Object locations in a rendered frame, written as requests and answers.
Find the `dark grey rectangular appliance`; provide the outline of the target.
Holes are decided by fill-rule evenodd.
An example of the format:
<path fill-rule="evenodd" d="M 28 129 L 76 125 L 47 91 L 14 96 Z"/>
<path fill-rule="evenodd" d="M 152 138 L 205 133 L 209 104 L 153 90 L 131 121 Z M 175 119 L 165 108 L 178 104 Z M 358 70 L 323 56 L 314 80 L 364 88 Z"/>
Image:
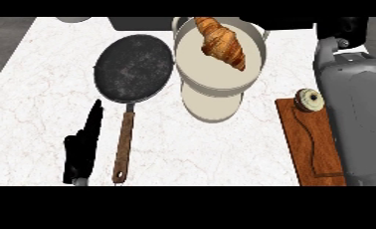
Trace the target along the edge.
<path fill-rule="evenodd" d="M 116 31 L 169 31 L 172 17 L 110 17 Z"/>

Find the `grey round object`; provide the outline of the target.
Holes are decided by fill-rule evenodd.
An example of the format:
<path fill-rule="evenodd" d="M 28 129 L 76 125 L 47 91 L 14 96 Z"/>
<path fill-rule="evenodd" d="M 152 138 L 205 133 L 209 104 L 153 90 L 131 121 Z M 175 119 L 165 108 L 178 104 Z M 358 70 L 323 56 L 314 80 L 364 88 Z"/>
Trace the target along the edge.
<path fill-rule="evenodd" d="M 91 17 L 56 17 L 63 23 L 79 23 L 87 21 Z"/>

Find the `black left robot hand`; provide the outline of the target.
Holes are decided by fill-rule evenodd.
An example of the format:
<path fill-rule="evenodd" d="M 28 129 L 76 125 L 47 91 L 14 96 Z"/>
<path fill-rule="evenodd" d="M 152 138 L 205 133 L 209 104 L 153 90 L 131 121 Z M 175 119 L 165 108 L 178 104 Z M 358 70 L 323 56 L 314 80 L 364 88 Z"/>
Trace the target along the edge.
<path fill-rule="evenodd" d="M 63 170 L 63 183 L 75 184 L 79 179 L 88 180 L 95 161 L 97 141 L 103 119 L 101 101 L 95 100 L 84 128 L 75 135 L 63 140 L 66 160 Z"/>

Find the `golden brown croissant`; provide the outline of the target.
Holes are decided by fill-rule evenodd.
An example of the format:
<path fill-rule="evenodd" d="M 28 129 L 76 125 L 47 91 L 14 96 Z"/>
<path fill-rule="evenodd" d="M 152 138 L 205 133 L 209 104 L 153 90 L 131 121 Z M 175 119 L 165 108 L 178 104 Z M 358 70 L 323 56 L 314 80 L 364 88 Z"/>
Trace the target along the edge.
<path fill-rule="evenodd" d="M 243 71 L 244 53 L 234 32 L 212 17 L 194 17 L 193 21 L 203 37 L 200 46 L 203 54 Z"/>

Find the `pale can with brown rim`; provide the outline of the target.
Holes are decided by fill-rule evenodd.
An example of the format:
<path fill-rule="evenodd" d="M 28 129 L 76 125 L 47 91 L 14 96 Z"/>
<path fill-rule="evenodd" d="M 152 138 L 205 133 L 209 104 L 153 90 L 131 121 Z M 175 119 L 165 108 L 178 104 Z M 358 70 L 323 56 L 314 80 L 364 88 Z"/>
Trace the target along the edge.
<path fill-rule="evenodd" d="M 306 113 L 318 112 L 324 107 L 323 96 L 311 89 L 300 89 L 293 98 L 297 109 Z"/>

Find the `brown wooden cutting board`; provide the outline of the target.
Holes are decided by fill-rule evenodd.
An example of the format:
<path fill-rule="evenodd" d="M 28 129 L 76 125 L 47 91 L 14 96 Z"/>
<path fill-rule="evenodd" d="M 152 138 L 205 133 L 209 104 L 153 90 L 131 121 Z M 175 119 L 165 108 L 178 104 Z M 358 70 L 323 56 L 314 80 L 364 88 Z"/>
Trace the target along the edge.
<path fill-rule="evenodd" d="M 306 113 L 293 99 L 274 101 L 300 186 L 345 186 L 326 110 Z"/>

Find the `white tiered basket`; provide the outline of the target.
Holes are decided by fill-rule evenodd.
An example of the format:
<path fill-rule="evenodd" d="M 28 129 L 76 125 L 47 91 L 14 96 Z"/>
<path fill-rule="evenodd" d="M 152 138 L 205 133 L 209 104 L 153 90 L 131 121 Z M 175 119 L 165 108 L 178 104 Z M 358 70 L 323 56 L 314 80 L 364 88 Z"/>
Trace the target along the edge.
<path fill-rule="evenodd" d="M 241 95 L 252 86 L 265 61 L 265 39 L 255 26 L 237 17 L 215 17 L 236 34 L 244 53 L 244 70 L 206 56 L 200 50 L 203 36 L 193 18 L 174 17 L 174 51 L 181 76 L 181 96 L 191 116 L 203 122 L 225 121 L 236 113 Z"/>

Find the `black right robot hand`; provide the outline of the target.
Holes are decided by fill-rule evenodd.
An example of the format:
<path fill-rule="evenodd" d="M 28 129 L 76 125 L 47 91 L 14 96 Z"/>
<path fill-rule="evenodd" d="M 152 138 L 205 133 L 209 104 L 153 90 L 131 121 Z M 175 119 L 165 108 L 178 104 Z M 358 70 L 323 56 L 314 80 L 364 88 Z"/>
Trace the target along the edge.
<path fill-rule="evenodd" d="M 365 38 L 367 17 L 323 17 L 317 20 L 317 38 L 342 38 L 359 40 Z"/>

